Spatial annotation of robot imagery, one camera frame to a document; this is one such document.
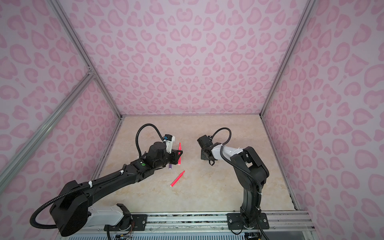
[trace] red marker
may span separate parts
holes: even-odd
[[[177,163],[178,165],[181,165],[181,157],[179,157],[179,161],[178,161],[178,163]]]
[[[184,173],[185,173],[185,171],[183,171],[182,173],[180,173],[180,175],[176,178],[175,181],[173,181],[173,183],[172,183],[170,186],[173,187],[173,186],[176,184],[176,182],[183,176]]]

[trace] black mounting plate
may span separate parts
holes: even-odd
[[[228,229],[229,230],[244,229],[244,227],[242,226],[243,222],[240,218],[240,213],[227,214],[227,223],[228,223]],[[266,218],[265,213],[261,213],[261,216],[259,218],[259,225],[262,229],[269,229],[269,223],[268,223],[268,219]]]
[[[135,222],[133,230],[144,231],[147,225],[147,217],[148,215],[146,214],[132,214],[133,221]]]
[[[133,222],[135,222],[133,230],[134,231],[144,231],[145,226],[147,225],[147,215],[146,214],[132,214]],[[109,230],[111,232],[114,231],[120,231],[119,227],[117,225],[110,226]]]

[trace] vent grille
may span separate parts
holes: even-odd
[[[108,240],[105,234],[75,234],[68,240]],[[244,234],[232,233],[139,233],[130,240],[245,240]]]

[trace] aluminum frame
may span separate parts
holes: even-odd
[[[177,113],[177,114],[124,114],[121,117],[170,117],[170,116],[231,116],[231,115],[259,115],[259,113]]]
[[[271,239],[293,239],[292,235],[287,236],[287,232],[276,232],[273,237],[271,234],[268,236]],[[316,231],[301,232],[302,237],[300,239],[305,240],[319,240]],[[204,232],[204,233],[147,233],[147,232],[133,232],[132,237],[128,236],[126,239],[129,240],[245,240],[253,239],[254,237],[246,236],[245,232],[239,235],[234,235],[231,232]],[[108,237],[101,234],[74,234],[68,237],[60,237],[58,235],[55,240],[108,240]]]
[[[268,137],[269,143],[271,144],[273,154],[275,155],[275,158],[276,158],[276,161],[277,161],[277,165],[280,168],[281,175],[283,176],[283,179],[284,179],[285,185],[287,187],[288,193],[289,193],[289,195],[291,197],[293,206],[295,207],[296,210],[300,210],[300,208],[299,208],[300,204],[297,201],[296,196],[295,196],[295,194],[294,194],[294,192],[292,190],[292,186],[291,186],[291,184],[288,181],[288,177],[287,177],[287,174],[285,172],[285,169],[283,168],[283,166],[281,165],[281,162],[279,161],[279,157],[277,155],[277,148],[276,148],[275,144],[272,141],[271,134],[269,133],[268,128],[266,127],[265,121],[262,118],[262,116],[260,116],[260,118],[261,118],[261,121],[263,123],[263,127],[264,127],[265,133],[266,133],[266,135]]]
[[[81,56],[83,62],[88,66],[88,69],[93,71],[96,75],[96,83],[100,87],[101,92],[103,93],[104,97],[106,98],[108,104],[111,106],[115,114],[118,116],[118,118],[121,118],[121,112],[119,108],[117,107],[115,101],[113,100],[111,94],[105,87],[102,78],[100,77],[100,74],[98,73],[97,69],[93,65],[90,57],[88,56],[85,47],[81,43],[81,40],[79,36],[77,35],[76,31],[73,28],[73,25],[71,24],[67,14],[65,13],[63,6],[59,2],[59,0],[47,0],[49,5],[51,5],[52,10],[56,14],[58,20],[60,21],[61,25],[63,26],[64,30],[67,32],[67,35],[71,39],[73,45],[79,52],[79,55]]]
[[[266,213],[270,226],[270,229],[264,230],[265,232],[316,231],[307,211],[263,212]],[[132,214],[148,215],[146,228],[142,233],[225,233],[230,232],[227,224],[227,213],[239,212],[144,212]],[[106,234],[103,227],[86,227],[76,234]],[[245,229],[244,231],[257,232],[256,229]]]
[[[70,92],[70,94],[60,103],[54,112],[45,122],[36,130],[32,138],[25,146],[9,161],[9,164],[0,174],[0,194],[5,190],[12,179],[19,173],[31,155],[39,148],[48,134],[55,128],[59,121],[67,113],[68,109],[73,105],[77,98],[87,88],[89,83],[95,79],[92,71],[83,77],[80,83]]]
[[[277,85],[280,82],[286,67],[288,66],[288,63],[289,63],[289,61],[290,61],[290,59],[294,53],[294,50],[295,50],[297,44],[299,43],[300,38],[304,33],[304,29],[306,28],[318,2],[319,2],[319,0],[308,0],[307,1],[306,5],[304,7],[303,14],[300,17],[299,23],[298,23],[295,31],[293,32],[292,39],[289,43],[287,51],[285,52],[283,60],[279,66],[279,69],[277,70],[277,74],[276,74],[276,77],[273,81],[271,89],[269,90],[269,92],[267,94],[265,103],[264,103],[262,110],[260,112],[260,116],[263,116],[265,114],[265,112],[268,108],[268,105],[270,104],[271,99],[272,99],[272,97],[276,91]]]
[[[98,163],[98,165],[96,167],[96,170],[95,170],[95,172],[92,175],[92,178],[91,178],[92,180],[97,179],[100,176],[101,171],[103,170],[104,165],[107,162],[108,156],[109,156],[109,154],[110,154],[110,152],[112,150],[113,144],[116,141],[116,138],[117,138],[117,136],[119,134],[119,131],[120,131],[120,128],[121,128],[121,125],[122,125],[123,122],[124,122],[124,118],[118,119],[118,122],[116,123],[116,126],[113,129],[113,134],[109,138],[109,140],[108,140],[108,142],[106,144],[105,150],[104,150],[103,154],[100,157],[100,160],[99,160],[99,163]]]

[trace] metal frame bar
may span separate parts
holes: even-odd
[[[275,144],[274,144],[273,141],[272,141],[271,134],[269,133],[268,128],[267,128],[266,125],[265,125],[265,121],[264,121],[264,119],[263,119],[261,116],[260,116],[260,118],[261,118],[261,121],[262,121],[262,123],[263,123],[264,130],[265,130],[265,132],[266,132],[266,135],[268,136],[269,143],[271,144],[272,151],[273,151],[273,153],[274,153],[274,155],[275,155],[275,158],[276,158],[276,161],[277,161],[277,165],[278,165],[279,168],[280,168],[281,175],[283,176],[283,179],[284,179],[284,181],[285,181],[285,185],[286,185],[286,187],[287,187],[287,189],[288,189],[288,193],[289,193],[289,195],[290,195],[290,197],[291,197],[291,199],[292,199],[293,206],[295,207],[295,209],[300,210],[300,204],[299,204],[299,202],[297,201],[296,196],[295,196],[295,194],[294,194],[294,192],[293,192],[293,190],[292,190],[292,186],[291,186],[291,184],[290,184],[289,181],[288,181],[288,177],[287,177],[287,174],[286,174],[286,172],[285,172],[285,169],[283,168],[283,166],[281,165],[281,162],[279,161],[279,157],[278,157],[278,155],[277,155],[277,148],[276,148]]]
[[[313,222],[307,211],[263,211],[266,213],[272,231],[315,231]],[[230,232],[227,224],[227,213],[239,212],[144,212],[147,224],[142,233],[188,233],[188,232]],[[103,226],[86,227],[76,234],[105,234]]]
[[[285,52],[283,60],[282,60],[280,66],[279,66],[279,69],[277,71],[276,77],[273,81],[272,87],[268,92],[267,98],[266,98],[265,103],[263,105],[263,108],[260,112],[261,117],[264,116],[264,114],[268,108],[268,105],[271,102],[272,96],[275,93],[277,85],[280,82],[286,67],[288,66],[289,60],[291,59],[293,52],[294,52],[298,42],[300,41],[300,38],[304,33],[304,29],[306,28],[318,2],[319,2],[319,0],[308,0],[305,7],[304,7],[303,14],[301,15],[299,23],[298,23],[295,31],[293,32],[291,42],[289,43],[288,49]]]
[[[117,105],[116,105],[115,101],[113,100],[111,94],[109,93],[109,91],[105,87],[105,85],[104,85],[104,83],[102,81],[102,78],[100,77],[97,69],[93,65],[90,57],[88,56],[88,54],[87,54],[87,52],[85,50],[85,47],[81,43],[81,40],[80,40],[79,36],[77,35],[77,33],[74,30],[71,22],[69,21],[69,18],[67,16],[67,14],[65,13],[64,9],[63,9],[63,6],[59,2],[59,0],[47,0],[47,1],[51,5],[54,13],[56,14],[56,16],[57,16],[58,20],[60,21],[61,25],[63,26],[64,30],[67,32],[67,34],[68,34],[69,38],[71,39],[73,45],[75,46],[75,48],[79,52],[82,60],[88,66],[88,69],[90,69],[90,70],[95,72],[95,74],[96,74],[96,83],[100,87],[101,92],[103,93],[104,97],[106,98],[108,104],[111,106],[111,108],[113,109],[115,114],[118,116],[118,118],[121,118],[121,112],[120,112],[119,108],[117,107]]]
[[[116,123],[116,126],[113,129],[113,133],[112,133],[111,137],[109,138],[109,140],[108,140],[108,142],[106,144],[106,148],[105,148],[103,154],[100,157],[99,163],[98,163],[98,165],[96,167],[96,170],[93,173],[91,179],[96,179],[96,178],[98,178],[100,176],[101,171],[103,170],[104,164],[107,162],[108,156],[109,156],[109,154],[110,154],[110,152],[112,150],[113,144],[116,141],[116,138],[117,138],[117,136],[119,134],[119,131],[120,131],[120,128],[121,128],[121,125],[122,125],[123,122],[124,122],[123,118],[122,119],[118,119],[118,122]]]
[[[0,174],[0,194],[12,181],[12,179],[19,173],[19,171],[26,164],[30,156],[43,143],[48,134],[63,118],[68,109],[83,93],[83,91],[86,89],[92,79],[95,78],[93,72],[90,71],[71,91],[71,93],[60,103],[60,105],[54,110],[54,112],[48,117],[48,119],[41,124],[41,126],[36,130],[35,134],[29,140],[29,142],[25,144],[23,149],[9,161],[10,163]]]
[[[259,115],[259,113],[178,113],[178,114],[124,114],[121,117],[169,117],[169,116],[230,116],[230,115]]]

